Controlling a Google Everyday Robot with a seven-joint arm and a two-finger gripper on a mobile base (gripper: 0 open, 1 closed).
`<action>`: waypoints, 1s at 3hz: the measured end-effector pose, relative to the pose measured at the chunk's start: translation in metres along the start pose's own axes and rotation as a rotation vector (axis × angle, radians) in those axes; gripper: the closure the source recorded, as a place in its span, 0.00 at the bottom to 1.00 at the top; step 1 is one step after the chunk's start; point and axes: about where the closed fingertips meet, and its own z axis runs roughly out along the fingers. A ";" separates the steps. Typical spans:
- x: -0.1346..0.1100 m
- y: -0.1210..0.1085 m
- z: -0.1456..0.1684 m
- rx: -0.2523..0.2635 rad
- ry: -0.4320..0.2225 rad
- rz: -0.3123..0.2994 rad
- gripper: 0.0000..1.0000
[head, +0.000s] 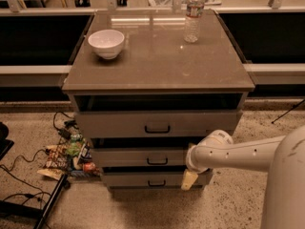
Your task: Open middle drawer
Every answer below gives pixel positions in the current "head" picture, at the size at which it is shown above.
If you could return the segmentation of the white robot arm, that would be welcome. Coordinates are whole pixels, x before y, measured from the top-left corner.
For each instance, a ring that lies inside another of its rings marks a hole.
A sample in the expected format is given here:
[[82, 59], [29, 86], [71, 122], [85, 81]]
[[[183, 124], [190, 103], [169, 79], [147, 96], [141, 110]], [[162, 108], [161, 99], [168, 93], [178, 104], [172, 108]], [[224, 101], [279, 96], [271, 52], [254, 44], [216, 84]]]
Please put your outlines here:
[[305, 227], [305, 126], [273, 138], [233, 142], [216, 130], [189, 148], [181, 188], [191, 189], [209, 169], [235, 168], [268, 174], [261, 229]]

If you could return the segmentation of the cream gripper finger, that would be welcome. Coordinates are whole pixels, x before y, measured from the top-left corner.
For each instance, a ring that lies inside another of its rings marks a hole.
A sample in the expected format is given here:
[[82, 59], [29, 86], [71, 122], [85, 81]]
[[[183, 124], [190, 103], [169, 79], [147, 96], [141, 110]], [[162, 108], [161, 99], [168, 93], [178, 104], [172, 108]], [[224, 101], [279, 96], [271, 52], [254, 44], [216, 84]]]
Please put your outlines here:
[[198, 178], [197, 173], [186, 170], [183, 174], [181, 189], [183, 191], [190, 190], [194, 185], [194, 183], [196, 182], [197, 178]]

